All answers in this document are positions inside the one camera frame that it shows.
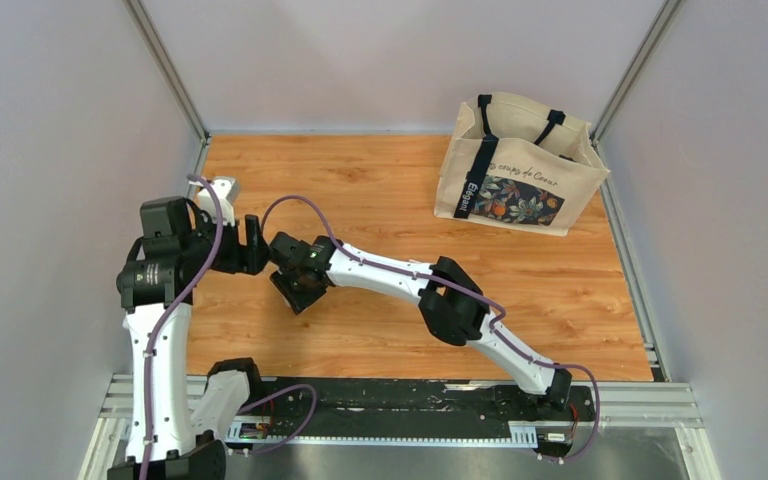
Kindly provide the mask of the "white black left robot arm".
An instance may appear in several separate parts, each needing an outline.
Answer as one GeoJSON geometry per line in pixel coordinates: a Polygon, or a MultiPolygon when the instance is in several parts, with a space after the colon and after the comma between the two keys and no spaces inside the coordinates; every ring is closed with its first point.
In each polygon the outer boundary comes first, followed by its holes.
{"type": "Polygon", "coordinates": [[[193,291],[209,270],[257,275],[269,258],[260,220],[181,197],[143,203],[142,235],[116,279],[133,359],[131,436],[109,479],[223,479],[225,434],[237,412],[264,405],[250,358],[214,364],[196,408],[187,397],[186,348],[193,291]]]}

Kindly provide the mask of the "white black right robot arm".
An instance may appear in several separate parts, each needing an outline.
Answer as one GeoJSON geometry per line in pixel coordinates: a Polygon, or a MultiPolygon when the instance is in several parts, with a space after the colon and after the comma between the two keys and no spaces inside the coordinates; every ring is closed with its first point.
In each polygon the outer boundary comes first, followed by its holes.
{"type": "Polygon", "coordinates": [[[276,271],[270,279],[294,313],[300,314],[330,287],[358,288],[416,306],[430,334],[452,346],[473,348],[507,372],[531,395],[532,409],[558,417],[571,401],[571,373],[538,354],[500,320],[482,290],[457,262],[402,261],[319,236],[313,243],[284,232],[271,241],[276,271]]]}

